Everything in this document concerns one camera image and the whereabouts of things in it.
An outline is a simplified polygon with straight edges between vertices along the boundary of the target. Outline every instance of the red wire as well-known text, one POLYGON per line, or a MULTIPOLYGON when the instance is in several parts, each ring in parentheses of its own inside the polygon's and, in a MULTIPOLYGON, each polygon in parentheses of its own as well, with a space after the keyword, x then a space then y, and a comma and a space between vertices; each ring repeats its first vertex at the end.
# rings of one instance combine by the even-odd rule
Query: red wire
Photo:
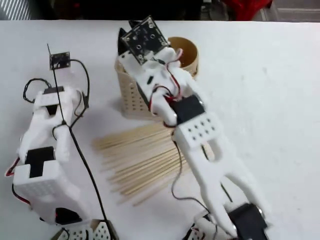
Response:
POLYGON ((12 183, 12 193, 13 193, 13 195, 14 195, 17 199, 19 199, 21 202, 24 202, 25 204, 31 205, 30 202, 29 202, 27 199, 23 198, 22 196, 19 196, 19 195, 16 193, 13 183, 12 183))
POLYGON ((10 176, 12 176, 12 175, 15 174, 15 173, 13 172, 13 170, 15 169, 15 167, 17 166, 17 164, 18 164, 19 161, 20 161, 20 157, 18 157, 18 158, 14 161, 13 165, 8 169, 8 171, 5 172, 5 176, 6 176, 6 177, 10 177, 10 176))

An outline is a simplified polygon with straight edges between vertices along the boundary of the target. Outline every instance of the white plastic piece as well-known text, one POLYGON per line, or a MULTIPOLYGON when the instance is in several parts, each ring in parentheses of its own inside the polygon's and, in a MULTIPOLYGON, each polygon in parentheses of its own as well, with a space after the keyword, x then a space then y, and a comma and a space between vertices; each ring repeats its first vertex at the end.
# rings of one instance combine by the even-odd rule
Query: white plastic piece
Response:
POLYGON ((266 216, 270 213, 270 208, 252 174, 237 157, 226 136, 222 134, 218 118, 214 114, 210 116, 211 119, 214 119, 212 122, 218 124, 216 128, 220 129, 219 134, 212 139, 206 139, 215 153, 215 161, 211 162, 206 159, 200 142, 197 147, 195 144, 191 146, 192 148, 190 147, 189 142, 192 142, 193 139, 190 134, 185 134, 184 129, 185 126, 199 124, 197 117, 177 126, 174 138, 200 185, 202 199, 210 213, 214 215, 221 228, 236 237, 237 232, 224 208, 224 193, 220 186, 223 177, 229 178, 240 187, 249 202, 261 208, 266 216))
POLYGON ((66 228, 70 237, 68 238, 68 234, 66 231, 62 231, 59 238, 57 240, 93 240, 94 234, 92 228, 88 224, 74 226, 70 228, 66 228))
MULTIPOLYGON (((166 47, 154 58, 169 63, 176 59, 176 54, 172 48, 166 47)), ((161 85, 167 87, 174 95, 177 94, 177 86, 172 81, 169 71, 178 80, 182 96, 187 97, 194 94, 198 96, 204 109, 208 109, 207 97, 192 79, 192 76, 180 68, 179 61, 170 63, 169 71, 165 65, 154 60, 149 60, 140 66, 128 51, 119 56, 119 61, 126 72, 136 80, 147 100, 152 101, 153 113, 160 116, 167 125, 177 125, 177 116, 164 98, 167 90, 159 88, 153 94, 153 89, 155 85, 161 85), (150 77, 153 77, 153 80, 148 84, 150 77)), ((200 186, 205 205, 221 228, 232 236, 237 236, 237 231, 224 208, 222 177, 227 177, 238 185, 249 202, 261 208, 265 216, 268 217, 270 208, 262 191, 254 177, 237 157, 234 148, 223 134, 220 121, 213 113, 203 113, 178 125, 174 130, 174 138, 200 186), (214 152, 214 161, 208 161, 201 148, 202 144, 207 141, 214 152)))
POLYGON ((102 221, 93 232, 94 240, 111 240, 110 233, 108 231, 107 224, 102 221))
MULTIPOLYGON (((71 124, 74 106, 79 103, 80 96, 71 87, 65 86, 59 93, 62 112, 68 125, 71 124)), ((66 208, 76 212, 82 221, 66 224, 63 227, 76 226, 91 221, 90 207, 86 196, 79 187, 69 181, 64 171, 64 163, 70 160, 70 132, 67 126, 52 130, 62 123, 59 106, 54 115, 49 115, 46 105, 58 105, 57 93, 43 94, 39 92, 33 106, 33 117, 29 129, 22 137, 18 154, 23 165, 15 168, 13 184, 15 191, 26 198, 31 208, 48 224, 56 224, 56 208, 66 208), (48 140, 56 142, 55 160, 43 162, 42 175, 30 177, 30 165, 24 164, 29 150, 43 147, 48 140)))
MULTIPOLYGON (((160 59, 165 63, 171 62, 168 69, 179 81, 182 93, 190 92, 190 90, 193 89, 192 85, 194 80, 191 74, 180 68, 180 61, 172 62, 177 59, 177 54, 173 48, 165 47, 158 52, 154 58, 160 59)), ((177 124, 177 116, 164 98, 164 95, 167 94, 168 91, 164 88, 159 88, 153 94, 154 87, 160 85, 167 87, 173 95, 178 95, 178 88, 171 79, 171 75, 166 66, 155 60, 149 60, 141 66, 128 51, 119 56, 119 62, 123 65, 126 72, 136 80, 146 99, 152 101, 153 113, 159 115, 167 125, 175 126, 177 124), (150 77, 153 77, 153 79, 151 83, 148 84, 150 77)))

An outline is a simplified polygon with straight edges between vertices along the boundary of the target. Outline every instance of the black wire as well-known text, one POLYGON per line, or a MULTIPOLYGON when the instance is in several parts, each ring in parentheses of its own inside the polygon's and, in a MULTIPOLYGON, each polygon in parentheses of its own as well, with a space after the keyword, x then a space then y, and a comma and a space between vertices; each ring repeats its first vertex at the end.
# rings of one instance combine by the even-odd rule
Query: black wire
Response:
MULTIPOLYGON (((59 106, 60 106, 60 109, 62 109, 62 107, 61 107, 61 102, 60 102, 60 94, 59 94, 59 91, 58 91, 58 83, 57 83, 57 78, 56 78, 56 74, 55 74, 55 69, 52 68, 52 71, 53 71, 53 77, 54 77, 56 94, 58 95, 59 106)), ((85 168, 86 168, 86 170, 87 170, 87 172, 88 172, 88 174, 89 174, 89 176, 90 176, 90 179, 91 179, 91 181, 92 181, 92 184, 93 184, 95 193, 96 193, 97 198, 98 198, 98 201, 99 201, 99 205, 100 205, 100 208, 101 208, 101 211, 102 211, 102 215, 103 215, 103 219, 104 219, 104 221, 105 221, 105 224, 107 225, 110 234, 112 234, 112 232, 111 232, 112 228, 111 228, 111 226, 110 226, 110 224, 109 224, 109 221, 108 221, 108 219, 107 219, 107 216, 106 216, 106 213, 105 213, 105 209, 104 209, 104 206, 103 206, 101 197, 100 197, 100 193, 99 193, 99 190, 98 190, 96 181, 95 181, 94 176, 93 176, 93 174, 92 174, 92 172, 91 172, 91 170, 90 170, 90 168, 89 168, 89 165, 88 165, 88 163, 87 163, 87 160, 86 160, 85 156, 83 155, 83 153, 82 153, 82 151, 81 151, 81 149, 80 149, 80 146, 79 146, 79 144, 78 144, 78 141, 77 141, 77 139, 76 139, 76 136, 74 135, 74 133, 73 133, 73 131, 72 131, 73 125, 77 122, 77 120, 83 115, 83 113, 84 113, 85 111, 86 111, 86 108, 84 108, 84 109, 82 110, 82 112, 81 112, 80 115, 76 118, 76 120, 72 123, 72 125, 69 126, 69 125, 66 123, 66 121, 65 121, 65 119, 64 119, 64 116, 62 115, 62 110, 61 110, 62 123, 61 123, 60 125, 57 125, 56 127, 54 127, 54 128, 52 129, 52 133, 54 132, 54 129, 55 129, 55 128, 60 127, 60 126, 63 126, 63 125, 66 125, 66 126, 69 128, 69 132, 70 132, 70 135, 71 135, 71 137, 72 137, 72 140, 73 140, 73 143, 74 143, 74 145, 75 145, 75 148, 76 148, 76 150, 78 151, 78 153, 79 153, 79 155, 80 155, 80 158, 81 158, 81 160, 82 160, 82 162, 83 162, 83 164, 84 164, 84 166, 85 166, 85 168)))
POLYGON ((176 185, 178 179, 180 178, 180 176, 181 176, 181 174, 182 174, 182 167, 183 167, 183 166, 182 166, 182 158, 181 158, 180 149, 179 149, 179 147, 178 147, 178 145, 177 145, 177 142, 174 141, 174 140, 172 140, 172 141, 173 141, 173 143, 174 143, 174 145, 175 145, 175 147, 176 147, 176 149, 177 149, 177 151, 178 151, 179 161, 180 161, 179 172, 178 172, 178 174, 176 175, 176 177, 175 177, 175 179, 173 180, 173 183, 172 183, 172 185, 171 185, 171 194, 172 194, 172 196, 173 196, 175 199, 177 199, 177 200, 193 200, 193 201, 196 201, 196 202, 197 202, 198 204, 200 204, 208 213, 210 213, 209 209, 208 209, 205 205, 203 205, 203 204, 202 204, 198 199, 196 199, 195 197, 192 197, 192 196, 178 197, 178 196, 175 195, 175 193, 174 193, 175 185, 176 185))
POLYGON ((78 62, 81 64, 81 66, 83 67, 84 71, 85 71, 85 75, 86 75, 86 80, 87 80, 87 90, 86 90, 86 97, 87 97, 87 101, 89 102, 89 96, 90 96, 90 78, 89 78, 89 73, 88 70, 86 68, 86 66, 78 59, 70 59, 70 62, 78 62))
POLYGON ((53 62, 51 62, 51 64, 52 64, 53 78, 54 78, 54 83, 55 83, 55 90, 56 90, 56 93, 58 94, 59 108, 60 108, 60 112, 61 112, 61 116, 62 116, 62 123, 61 124, 65 125, 67 123, 65 121, 64 113, 62 112, 60 94, 59 94, 59 90, 58 90, 58 83, 57 83, 57 77, 56 77, 56 71, 55 71, 55 67, 54 67, 53 62))
POLYGON ((27 90, 28 90, 28 88, 29 88, 29 85, 30 85, 32 82, 34 82, 34 81, 44 82, 44 83, 47 85, 48 88, 51 88, 51 84, 50 84, 47 80, 45 80, 45 79, 43 79, 43 78, 32 78, 32 79, 30 79, 30 80, 26 83, 26 85, 24 86, 24 90, 23 90, 23 95, 22 95, 22 97, 23 97, 24 100, 26 100, 27 102, 29 102, 29 103, 31 103, 31 104, 35 103, 35 99, 30 100, 29 98, 27 98, 27 90))
POLYGON ((79 117, 79 115, 77 114, 77 110, 78 110, 78 108, 79 108, 79 106, 81 104, 81 101, 82 101, 82 93, 80 91, 78 91, 78 93, 80 93, 80 101, 79 101, 78 105, 76 106, 76 108, 74 109, 74 112, 73 112, 76 117, 79 117))
POLYGON ((62 231, 63 231, 63 232, 66 232, 66 235, 68 236, 67 240, 69 240, 69 238, 70 238, 70 233, 68 232, 68 230, 63 227, 63 228, 62 228, 62 231))

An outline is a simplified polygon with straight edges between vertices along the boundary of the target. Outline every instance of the circuit board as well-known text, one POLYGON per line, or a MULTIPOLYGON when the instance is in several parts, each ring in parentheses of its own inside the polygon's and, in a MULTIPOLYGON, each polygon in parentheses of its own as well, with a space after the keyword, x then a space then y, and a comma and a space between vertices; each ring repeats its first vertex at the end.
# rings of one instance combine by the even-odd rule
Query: circuit board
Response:
POLYGON ((137 24, 121 40, 140 65, 169 45, 151 16, 137 24))

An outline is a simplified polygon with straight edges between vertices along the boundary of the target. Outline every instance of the black component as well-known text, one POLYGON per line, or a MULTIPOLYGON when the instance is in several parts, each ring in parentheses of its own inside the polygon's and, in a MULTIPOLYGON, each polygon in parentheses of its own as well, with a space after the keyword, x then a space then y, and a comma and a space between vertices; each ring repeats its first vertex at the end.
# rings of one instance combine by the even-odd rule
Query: black component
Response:
POLYGON ((204 107, 195 95, 183 98, 181 101, 173 101, 171 108, 176 113, 177 125, 183 124, 205 112, 204 107))
POLYGON ((81 222, 82 219, 78 213, 64 208, 58 207, 55 209, 55 222, 60 225, 74 224, 81 222))
POLYGON ((121 38, 125 34, 127 34, 127 32, 123 28, 120 28, 119 34, 118 34, 118 56, 120 56, 121 54, 124 54, 128 50, 126 45, 121 40, 121 38))
POLYGON ((108 231, 110 233, 111 239, 112 240, 119 240, 119 236, 118 236, 117 231, 116 231, 114 225, 112 224, 112 222, 110 220, 108 220, 106 222, 106 225, 108 227, 108 231))
MULTIPOLYGON (((44 91, 43 91, 43 94, 54 94, 54 93, 57 93, 57 91, 60 93, 60 92, 64 92, 65 91, 65 88, 64 86, 58 86, 57 88, 56 87, 49 87, 49 88, 46 88, 44 91)), ((46 109, 48 110, 48 113, 50 116, 52 115, 55 115, 56 112, 57 112, 57 108, 58 108, 58 104, 54 104, 54 105, 48 105, 48 106, 45 106, 46 109)))
POLYGON ((169 45, 151 16, 137 24, 121 40, 140 65, 148 61, 151 52, 155 55, 169 45))
MULTIPOLYGON (((64 91, 65 91, 64 86, 58 86, 59 93, 64 91)), ((57 89, 55 87, 49 87, 43 91, 43 94, 54 94, 54 93, 57 93, 57 89)))
POLYGON ((134 28, 139 23, 140 23, 139 21, 129 20, 129 25, 131 28, 134 28))
POLYGON ((154 76, 150 76, 149 79, 148 79, 148 81, 146 82, 146 84, 149 85, 149 84, 152 82, 153 79, 154 79, 154 76))
POLYGON ((50 116, 55 115, 57 112, 58 104, 45 106, 50 116))
POLYGON ((29 178, 42 176, 44 162, 51 160, 55 160, 53 146, 29 150, 25 159, 25 164, 30 164, 29 178))
POLYGON ((139 86, 138 83, 136 83, 136 86, 137 86, 137 88, 138 88, 138 92, 140 93, 140 95, 141 95, 144 103, 148 106, 148 105, 149 105, 149 101, 148 101, 146 95, 144 94, 144 92, 142 91, 142 89, 141 89, 141 87, 139 86))
POLYGON ((70 52, 61 52, 57 54, 50 54, 50 70, 53 68, 64 69, 70 67, 70 52))
POLYGON ((268 227, 257 206, 245 203, 230 212, 239 240, 268 240, 265 229, 268 227))

